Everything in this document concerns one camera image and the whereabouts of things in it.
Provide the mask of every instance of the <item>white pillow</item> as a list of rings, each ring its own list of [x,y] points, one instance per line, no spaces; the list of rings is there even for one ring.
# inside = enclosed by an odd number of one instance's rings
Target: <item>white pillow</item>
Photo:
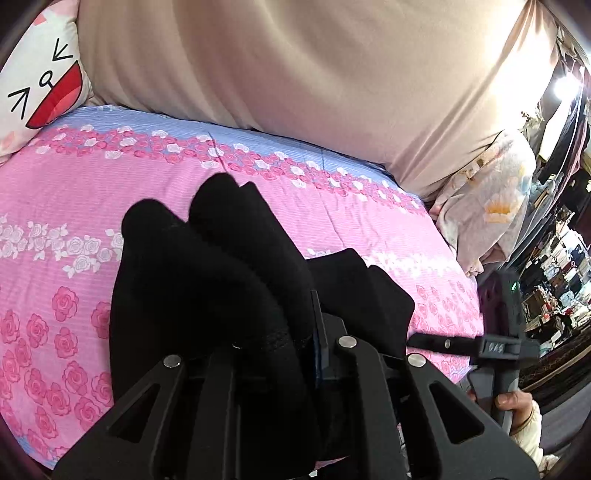
[[[78,3],[60,0],[40,13],[0,72],[0,164],[89,96],[78,49]]]

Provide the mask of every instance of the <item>bed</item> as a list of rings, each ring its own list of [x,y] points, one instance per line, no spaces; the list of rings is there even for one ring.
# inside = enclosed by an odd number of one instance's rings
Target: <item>bed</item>
[[[257,185],[306,258],[351,247],[383,268],[415,300],[409,334],[482,332],[475,283],[421,200],[382,167],[253,131],[79,108],[0,168],[0,411],[45,466],[113,404],[124,213],[153,197],[186,218],[198,186],[221,171]],[[467,358],[427,356],[453,381],[467,371]]]

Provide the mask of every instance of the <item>bright light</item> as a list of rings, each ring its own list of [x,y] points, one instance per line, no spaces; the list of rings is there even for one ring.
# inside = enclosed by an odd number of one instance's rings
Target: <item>bright light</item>
[[[580,87],[581,83],[569,72],[566,77],[556,80],[554,94],[560,100],[570,102],[577,95]]]

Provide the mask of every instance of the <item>silver screw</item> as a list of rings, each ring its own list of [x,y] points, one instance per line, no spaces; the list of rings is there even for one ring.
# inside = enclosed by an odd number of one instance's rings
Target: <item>silver screw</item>
[[[408,356],[408,363],[411,364],[413,367],[424,367],[427,363],[427,359],[423,357],[420,353],[411,353]]]
[[[339,345],[343,348],[353,348],[357,345],[357,340],[349,335],[344,335],[339,338]]]
[[[164,366],[168,368],[175,368],[181,364],[181,358],[178,355],[169,355],[164,359]]]

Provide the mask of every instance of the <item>red mouth print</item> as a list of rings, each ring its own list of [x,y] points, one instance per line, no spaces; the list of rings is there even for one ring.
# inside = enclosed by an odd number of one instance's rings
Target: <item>red mouth print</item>
[[[38,130],[50,124],[72,108],[81,91],[82,72],[78,61],[76,61],[43,99],[37,110],[31,115],[26,127]]]

